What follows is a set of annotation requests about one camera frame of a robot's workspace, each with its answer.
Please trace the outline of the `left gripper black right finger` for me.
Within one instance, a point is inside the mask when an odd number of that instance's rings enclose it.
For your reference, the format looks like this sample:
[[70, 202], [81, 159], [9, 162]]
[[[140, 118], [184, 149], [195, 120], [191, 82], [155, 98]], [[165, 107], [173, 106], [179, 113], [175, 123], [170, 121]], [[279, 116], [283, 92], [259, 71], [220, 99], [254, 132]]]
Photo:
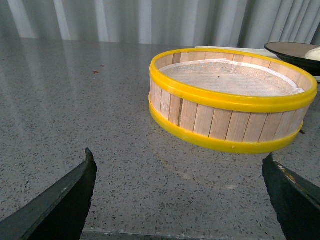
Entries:
[[320, 188], [274, 161], [270, 153], [262, 161], [262, 175], [287, 240], [320, 238]]

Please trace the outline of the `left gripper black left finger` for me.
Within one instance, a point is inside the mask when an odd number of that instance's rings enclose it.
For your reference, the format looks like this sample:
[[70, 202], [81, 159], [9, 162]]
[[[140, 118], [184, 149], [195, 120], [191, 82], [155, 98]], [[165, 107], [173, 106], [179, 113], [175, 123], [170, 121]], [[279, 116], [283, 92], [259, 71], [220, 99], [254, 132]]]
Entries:
[[78, 240], [88, 216], [97, 175], [89, 148], [85, 161], [23, 208], [0, 222], [2, 240]]

